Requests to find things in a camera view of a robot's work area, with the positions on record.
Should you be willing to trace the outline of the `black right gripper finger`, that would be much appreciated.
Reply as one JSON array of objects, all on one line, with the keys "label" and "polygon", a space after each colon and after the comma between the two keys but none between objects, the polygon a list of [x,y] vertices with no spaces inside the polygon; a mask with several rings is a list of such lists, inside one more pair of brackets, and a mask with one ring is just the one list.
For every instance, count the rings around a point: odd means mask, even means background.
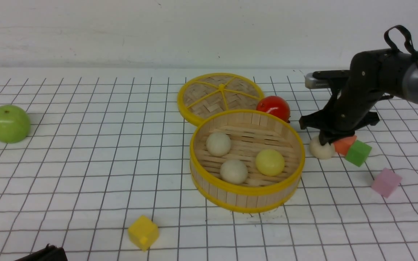
[{"label": "black right gripper finger", "polygon": [[341,140],[343,138],[347,137],[347,133],[345,132],[332,132],[332,131],[328,131],[328,130],[324,130],[322,129],[319,132],[319,143],[321,146],[324,146],[326,144],[332,144],[335,141]]}]

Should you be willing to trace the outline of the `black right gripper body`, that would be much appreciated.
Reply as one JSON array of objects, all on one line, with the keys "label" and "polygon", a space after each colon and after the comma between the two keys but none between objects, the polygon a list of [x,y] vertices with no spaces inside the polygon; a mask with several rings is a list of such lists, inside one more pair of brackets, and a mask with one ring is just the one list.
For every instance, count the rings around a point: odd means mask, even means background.
[{"label": "black right gripper body", "polygon": [[330,100],[323,109],[302,116],[300,128],[350,134],[363,126],[376,124],[378,119],[368,116],[370,109],[384,94],[398,93],[397,88],[412,63],[410,54],[390,49],[356,54],[351,60],[345,85],[330,88]]}]

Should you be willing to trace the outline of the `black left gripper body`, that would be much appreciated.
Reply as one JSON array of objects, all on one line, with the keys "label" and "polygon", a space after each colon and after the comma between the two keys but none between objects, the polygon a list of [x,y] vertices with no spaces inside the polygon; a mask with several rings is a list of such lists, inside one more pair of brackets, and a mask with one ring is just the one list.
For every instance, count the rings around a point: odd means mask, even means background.
[{"label": "black left gripper body", "polygon": [[68,261],[62,247],[46,245],[45,248],[24,256],[16,261]]}]

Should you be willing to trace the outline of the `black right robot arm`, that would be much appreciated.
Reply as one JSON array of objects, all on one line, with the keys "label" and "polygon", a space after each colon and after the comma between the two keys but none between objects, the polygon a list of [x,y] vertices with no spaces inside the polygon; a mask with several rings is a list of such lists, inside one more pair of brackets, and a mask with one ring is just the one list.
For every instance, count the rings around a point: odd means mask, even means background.
[{"label": "black right robot arm", "polygon": [[318,129],[320,144],[331,144],[378,124],[380,118],[371,109],[381,100],[397,97],[418,104],[418,51],[363,51],[352,58],[348,70],[309,73],[305,85],[329,88],[332,95],[323,109],[300,118],[300,128]]}]

